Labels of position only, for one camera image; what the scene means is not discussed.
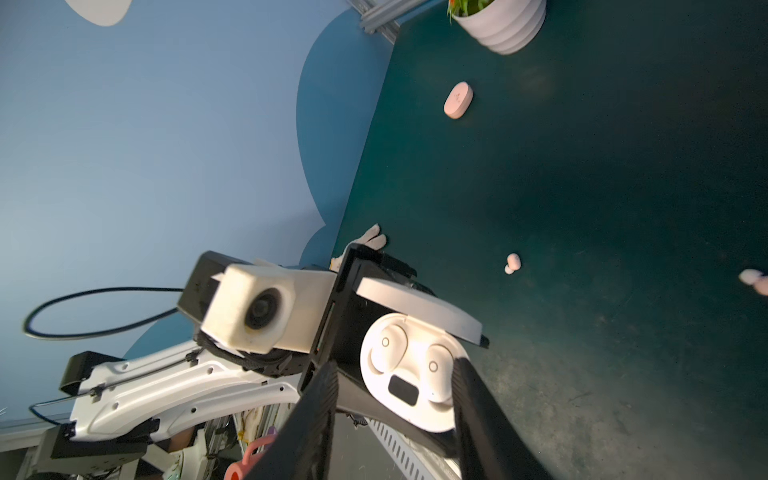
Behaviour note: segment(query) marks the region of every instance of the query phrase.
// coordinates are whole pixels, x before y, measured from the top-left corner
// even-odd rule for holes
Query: flower pot
[[[494,0],[468,17],[453,17],[492,51],[509,55],[526,46],[544,24],[547,0]]]

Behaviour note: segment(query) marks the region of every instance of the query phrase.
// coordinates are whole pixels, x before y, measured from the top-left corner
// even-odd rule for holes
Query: white earbud
[[[408,337],[397,325],[390,325],[382,330],[379,339],[371,348],[371,363],[381,373],[395,369],[408,349]]]
[[[430,346],[420,373],[422,393],[430,402],[443,403],[451,398],[453,356],[448,349],[442,345]]]

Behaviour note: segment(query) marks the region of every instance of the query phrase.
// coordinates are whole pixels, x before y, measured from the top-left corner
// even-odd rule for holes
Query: dark blue wall shape
[[[299,80],[301,163],[326,223],[306,245],[302,265],[329,264],[392,54],[384,37],[367,35],[359,22],[352,9],[336,17],[312,46]]]

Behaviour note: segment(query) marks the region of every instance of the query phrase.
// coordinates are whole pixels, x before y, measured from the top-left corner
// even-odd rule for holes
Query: wall
[[[19,331],[37,304],[102,286],[183,286],[205,250],[298,264],[318,230],[338,229],[346,196],[327,211],[316,198],[349,192],[359,151],[338,161],[300,154],[296,99],[321,32],[337,17],[345,19],[337,25],[353,25],[346,11],[341,0],[135,2],[120,23],[102,28],[65,2],[0,4],[0,362],[14,366],[0,373],[4,420],[60,396],[55,387],[70,355],[121,356],[144,332],[40,342]],[[374,37],[357,40],[380,76],[354,97],[372,114],[391,49]],[[350,81],[359,80],[359,53],[337,55],[334,68]],[[353,110],[335,124],[358,124]],[[362,122],[353,129],[360,150],[370,116]],[[349,185],[310,191],[305,155]],[[315,247],[308,257],[329,253]],[[41,315],[38,327],[118,326],[175,299],[75,301]]]

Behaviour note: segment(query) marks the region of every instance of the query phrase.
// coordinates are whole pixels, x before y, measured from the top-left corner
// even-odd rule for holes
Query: dark green table
[[[768,476],[768,298],[737,279],[768,270],[768,10],[741,3],[551,0],[509,57],[437,8],[396,43],[336,254],[379,222],[484,323],[470,355],[558,477]]]

